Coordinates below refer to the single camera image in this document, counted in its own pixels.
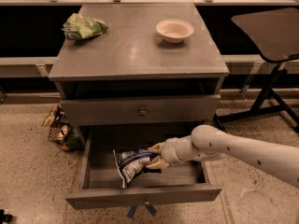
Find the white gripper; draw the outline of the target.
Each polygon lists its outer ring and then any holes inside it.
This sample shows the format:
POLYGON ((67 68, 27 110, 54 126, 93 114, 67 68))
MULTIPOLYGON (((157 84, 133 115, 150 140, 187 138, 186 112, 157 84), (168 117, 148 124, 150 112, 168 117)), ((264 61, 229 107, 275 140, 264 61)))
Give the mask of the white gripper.
POLYGON ((151 170, 165 169, 170 165, 176 166, 189 159, 191 151, 191 138, 170 138, 148 148, 148 152, 161 156, 155 157, 146 167, 151 170))

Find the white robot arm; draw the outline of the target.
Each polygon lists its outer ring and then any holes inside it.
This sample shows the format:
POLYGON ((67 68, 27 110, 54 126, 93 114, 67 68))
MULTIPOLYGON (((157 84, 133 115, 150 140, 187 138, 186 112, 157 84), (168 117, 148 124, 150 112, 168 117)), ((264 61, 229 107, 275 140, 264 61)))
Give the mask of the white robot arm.
POLYGON ((212 161, 226 154, 294 187, 299 187, 299 148, 268 143, 199 125, 189 136, 170 138, 149 148, 157 154, 149 169, 163 169, 186 161, 212 161))

